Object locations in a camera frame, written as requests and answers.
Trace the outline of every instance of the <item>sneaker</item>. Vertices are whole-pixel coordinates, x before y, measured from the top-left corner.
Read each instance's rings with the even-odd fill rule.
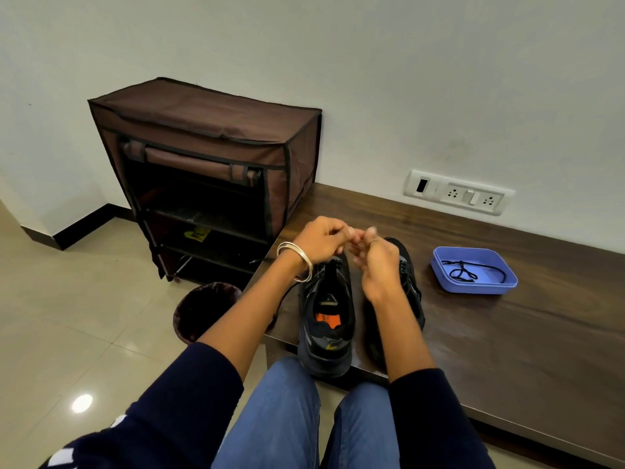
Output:
[[[426,318],[421,307],[421,291],[417,288],[417,282],[414,278],[414,268],[406,247],[397,239],[387,237],[385,240],[399,248],[399,279],[401,287],[406,293],[406,298],[410,303],[414,317],[417,318],[419,327],[423,331],[426,324]],[[384,361],[384,350],[382,349],[382,339],[378,328],[378,320],[373,305],[368,299],[364,300],[364,321],[366,329],[364,331],[364,346],[369,357],[375,362],[380,369],[386,372],[386,362]]]
[[[299,291],[299,361],[312,376],[336,378],[351,365],[354,303],[345,253],[314,267]]]

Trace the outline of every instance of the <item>white switch panel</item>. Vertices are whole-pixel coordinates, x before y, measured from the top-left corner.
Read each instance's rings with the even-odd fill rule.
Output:
[[[498,216],[510,203],[514,191],[412,170],[406,180],[404,196]]]

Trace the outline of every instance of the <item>hand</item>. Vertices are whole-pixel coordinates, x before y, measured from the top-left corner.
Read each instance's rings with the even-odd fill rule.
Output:
[[[348,251],[363,270],[363,291],[374,307],[394,294],[403,293],[399,279],[399,249],[378,236],[375,227],[356,230]]]
[[[293,243],[306,253],[312,264],[316,264],[341,253],[354,235],[355,230],[342,220],[319,216],[306,224]]]

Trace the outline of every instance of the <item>sleeve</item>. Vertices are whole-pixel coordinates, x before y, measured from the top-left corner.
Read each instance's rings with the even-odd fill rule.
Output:
[[[110,428],[69,443],[42,467],[210,467],[242,393],[228,359],[192,344]]]
[[[404,375],[389,395],[401,467],[494,469],[442,370]]]

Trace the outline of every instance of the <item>jeans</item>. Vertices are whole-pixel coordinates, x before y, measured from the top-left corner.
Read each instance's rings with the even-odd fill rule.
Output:
[[[262,377],[215,456],[213,469],[319,467],[319,409],[313,379],[297,359],[276,362]],[[399,468],[388,391],[362,383],[334,413],[322,467]]]

